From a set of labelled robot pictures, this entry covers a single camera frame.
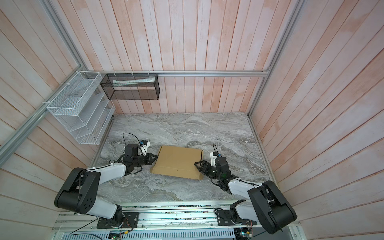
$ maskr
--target cardboard box flap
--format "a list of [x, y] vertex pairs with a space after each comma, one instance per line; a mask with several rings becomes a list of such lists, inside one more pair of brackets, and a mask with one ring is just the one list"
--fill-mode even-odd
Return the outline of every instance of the cardboard box flap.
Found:
[[163, 145], [155, 166], [150, 169], [150, 172], [201, 180], [204, 176], [197, 170], [194, 163], [200, 161], [202, 155], [201, 149]]

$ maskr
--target gray marble tabletop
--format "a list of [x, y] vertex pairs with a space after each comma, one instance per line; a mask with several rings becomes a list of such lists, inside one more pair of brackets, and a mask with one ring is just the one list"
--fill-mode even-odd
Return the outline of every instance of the gray marble tabletop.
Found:
[[[148, 152], [153, 154], [158, 154], [162, 145], [191, 147], [202, 149], [203, 159], [209, 162], [215, 143], [220, 154], [227, 157], [232, 174], [264, 182], [269, 177], [247, 119], [245, 113], [120, 114], [95, 166], [116, 160], [124, 151], [122, 134], [130, 132], [139, 140], [150, 141]], [[137, 142], [129, 134], [124, 137], [127, 144]], [[150, 167], [100, 185], [98, 196], [113, 203], [241, 199], [223, 192], [207, 177], [193, 180], [152, 174]]]

